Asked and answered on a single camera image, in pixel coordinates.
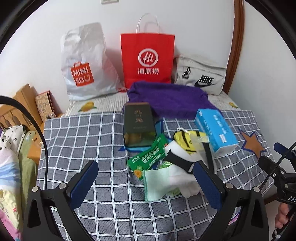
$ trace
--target white tote bag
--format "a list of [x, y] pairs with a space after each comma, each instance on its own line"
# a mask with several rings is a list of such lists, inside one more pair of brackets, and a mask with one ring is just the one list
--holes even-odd
[[226, 68], [199, 55], [180, 55], [173, 70], [175, 84], [200, 87], [208, 94], [219, 95], [222, 91]]
[[118, 74], [105, 55], [100, 23], [68, 31], [61, 39], [62, 74], [70, 101], [83, 101], [122, 90]]

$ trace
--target nike swoosh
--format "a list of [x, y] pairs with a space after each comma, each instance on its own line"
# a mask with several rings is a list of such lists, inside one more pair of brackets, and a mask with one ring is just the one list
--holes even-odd
[[199, 88], [201, 88], [201, 87], [206, 87], [206, 86], [212, 86], [212, 85], [215, 85], [215, 84], [211, 84], [211, 85], [200, 85], [198, 82], [196, 82], [195, 84], [194, 84], [194, 86], [195, 87], [199, 87]]

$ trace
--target white rope handle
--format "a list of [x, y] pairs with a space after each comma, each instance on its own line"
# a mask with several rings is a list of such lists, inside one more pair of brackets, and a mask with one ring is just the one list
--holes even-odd
[[144, 15], [142, 15], [142, 17], [140, 18], [139, 22], [138, 22], [138, 25], [137, 25], [137, 29], [136, 29], [136, 33], [138, 33], [138, 29], [140, 31], [140, 22], [142, 20], [142, 18], [146, 15], [151, 15], [151, 16], [154, 16], [155, 17], [155, 20], [156, 20], [156, 23], [157, 23], [157, 26], [158, 26], [158, 33], [159, 33], [159, 22], [158, 22], [158, 19], [157, 19], [157, 16], [156, 15], [153, 15], [151, 13], [145, 13]]

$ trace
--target wall switch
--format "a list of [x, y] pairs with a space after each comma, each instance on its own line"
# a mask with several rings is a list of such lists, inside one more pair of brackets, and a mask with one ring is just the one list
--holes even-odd
[[101, 0], [101, 4], [112, 3], [112, 2], [119, 2], [119, 0]]

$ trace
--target blue gripper pad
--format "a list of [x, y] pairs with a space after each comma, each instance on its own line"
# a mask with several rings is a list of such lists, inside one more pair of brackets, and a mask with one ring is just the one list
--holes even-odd
[[69, 206], [72, 210], [79, 208], [98, 176], [99, 166], [95, 161], [89, 161], [80, 173], [75, 174], [68, 185], [71, 189]]
[[[281, 154], [281, 155], [284, 155], [285, 152], [288, 150], [287, 147], [283, 146], [282, 144], [276, 142], [274, 144], [274, 150], [278, 153], [278, 154]], [[286, 159], [290, 160], [293, 158], [293, 155], [291, 152], [289, 152], [287, 155], [286, 155]]]
[[195, 176], [211, 207], [219, 211], [222, 208], [225, 195], [223, 182], [217, 175], [211, 174], [210, 170], [202, 161], [197, 161], [194, 164], [193, 175]]

